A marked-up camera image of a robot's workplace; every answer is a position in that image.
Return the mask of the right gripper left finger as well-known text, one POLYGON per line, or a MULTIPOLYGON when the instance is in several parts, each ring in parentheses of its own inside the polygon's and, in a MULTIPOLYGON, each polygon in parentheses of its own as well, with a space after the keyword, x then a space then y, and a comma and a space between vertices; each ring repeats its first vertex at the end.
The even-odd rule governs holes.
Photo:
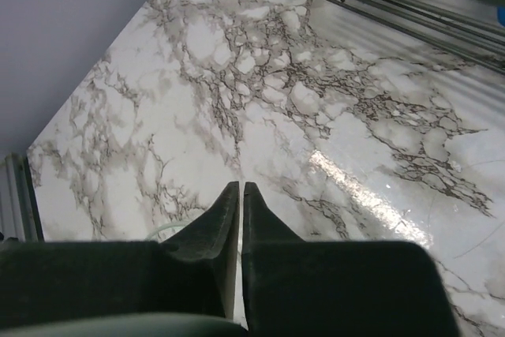
POLYGON ((232 319, 240 189, 164 242, 4 242, 1 328, 138 313, 232 319))

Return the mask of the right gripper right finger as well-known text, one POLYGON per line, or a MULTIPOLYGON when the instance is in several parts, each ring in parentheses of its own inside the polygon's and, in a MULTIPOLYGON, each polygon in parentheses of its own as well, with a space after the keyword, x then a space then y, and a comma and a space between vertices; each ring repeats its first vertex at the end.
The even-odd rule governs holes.
POLYGON ((241 254, 252 336, 457 336, 436 265, 401 241, 307 242, 244 191, 241 254))

